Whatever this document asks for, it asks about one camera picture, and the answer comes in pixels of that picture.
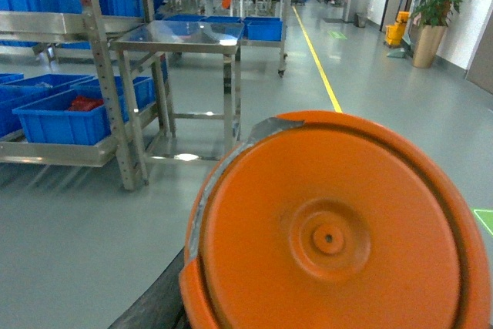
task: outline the desk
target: desk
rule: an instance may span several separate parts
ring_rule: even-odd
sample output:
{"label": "desk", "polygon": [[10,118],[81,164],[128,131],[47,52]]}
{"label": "desk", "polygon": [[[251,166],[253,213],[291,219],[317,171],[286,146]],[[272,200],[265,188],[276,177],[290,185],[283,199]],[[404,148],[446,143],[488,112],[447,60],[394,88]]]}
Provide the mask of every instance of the desk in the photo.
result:
{"label": "desk", "polygon": [[[175,119],[221,119],[224,121],[224,150],[229,152],[240,137],[241,117],[241,48],[243,24],[152,21],[147,25],[128,32],[112,42],[119,62],[120,74],[129,109],[129,119],[133,130],[139,165],[145,183],[149,182],[147,163],[168,163],[176,161],[196,162],[200,160],[215,161],[219,158],[206,158],[200,155],[165,154],[155,156],[153,148],[160,137],[169,130],[176,137]],[[132,63],[129,52],[139,51],[148,54],[139,61]],[[160,130],[155,139],[146,148],[143,140],[142,125],[139,118],[136,94],[133,89],[135,77],[151,66],[166,62],[166,52],[211,53],[223,55],[223,95],[224,112],[174,113],[173,96],[170,80],[163,78],[161,68],[153,69],[156,87],[156,103]],[[234,60],[234,79],[232,66]]]}

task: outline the orange bucket lid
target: orange bucket lid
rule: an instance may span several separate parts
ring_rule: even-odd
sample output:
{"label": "orange bucket lid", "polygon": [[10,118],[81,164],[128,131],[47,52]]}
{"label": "orange bucket lid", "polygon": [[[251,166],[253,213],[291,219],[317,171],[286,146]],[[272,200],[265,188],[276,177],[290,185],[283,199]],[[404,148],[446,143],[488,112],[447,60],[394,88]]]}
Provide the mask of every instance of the orange bucket lid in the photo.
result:
{"label": "orange bucket lid", "polygon": [[180,275],[194,329],[480,329],[488,261],[467,204],[396,133],[268,119],[197,197]]}

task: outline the plant pot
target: plant pot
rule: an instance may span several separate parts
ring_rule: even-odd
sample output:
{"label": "plant pot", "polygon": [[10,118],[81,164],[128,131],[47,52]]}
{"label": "plant pot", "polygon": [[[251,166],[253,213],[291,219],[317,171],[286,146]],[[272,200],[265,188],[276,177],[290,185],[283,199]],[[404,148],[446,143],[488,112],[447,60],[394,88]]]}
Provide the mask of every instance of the plant pot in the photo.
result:
{"label": "plant pot", "polygon": [[420,69],[429,69],[431,67],[446,29],[447,26],[429,25],[420,28],[418,43],[413,56],[414,67]]}

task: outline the yellow floor line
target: yellow floor line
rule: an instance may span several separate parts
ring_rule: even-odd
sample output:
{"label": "yellow floor line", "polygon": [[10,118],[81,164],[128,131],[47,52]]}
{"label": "yellow floor line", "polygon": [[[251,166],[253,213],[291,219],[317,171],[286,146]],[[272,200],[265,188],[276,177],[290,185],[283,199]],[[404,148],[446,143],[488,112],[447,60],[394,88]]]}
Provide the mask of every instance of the yellow floor line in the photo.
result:
{"label": "yellow floor line", "polygon": [[305,36],[305,39],[307,40],[308,48],[310,48],[311,55],[314,57],[315,64],[317,65],[318,72],[320,73],[320,77],[322,78],[322,81],[324,81],[325,89],[327,90],[327,93],[329,94],[330,101],[332,102],[332,105],[334,106],[334,109],[336,112],[342,113],[342,108],[340,107],[339,102],[337,101],[337,97],[332,90],[332,86],[330,86],[329,79],[327,78],[327,75],[325,74],[324,67],[322,67],[322,64],[320,63],[320,60],[318,58],[317,52],[315,52],[314,45],[311,43],[310,37],[308,36],[307,30],[305,29],[305,26],[303,25],[300,15],[298,15],[298,11],[296,8],[293,7],[294,14],[296,15],[296,18],[298,18],[298,22],[300,23],[301,26],[301,31],[303,31],[303,35]]}

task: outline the shelf post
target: shelf post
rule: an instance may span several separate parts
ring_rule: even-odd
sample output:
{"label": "shelf post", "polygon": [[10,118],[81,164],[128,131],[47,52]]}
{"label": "shelf post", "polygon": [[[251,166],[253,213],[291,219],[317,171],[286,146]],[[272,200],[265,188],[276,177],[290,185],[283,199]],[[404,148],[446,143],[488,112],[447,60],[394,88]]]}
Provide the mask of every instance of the shelf post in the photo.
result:
{"label": "shelf post", "polygon": [[111,132],[118,142],[116,158],[122,175],[123,186],[126,190],[134,190],[138,176],[122,118],[101,7],[99,0],[81,0],[81,3],[82,15],[87,25],[87,35],[91,44],[94,63],[96,64],[96,71],[98,73],[102,97],[105,101],[106,112],[108,113]]}
{"label": "shelf post", "polygon": [[[154,9],[153,0],[143,0],[144,6],[144,21],[150,23],[154,21]],[[166,67],[168,72],[168,79],[164,81],[162,65]],[[164,134],[170,128],[173,137],[176,135],[175,131],[175,119],[173,118],[173,104],[169,102],[169,97],[171,97],[171,88],[169,85],[169,70],[168,63],[166,61],[166,53],[161,57],[161,62],[154,62],[151,65],[151,71],[153,73],[154,80],[154,90],[156,91],[156,104],[159,120],[159,129],[161,129]]]}

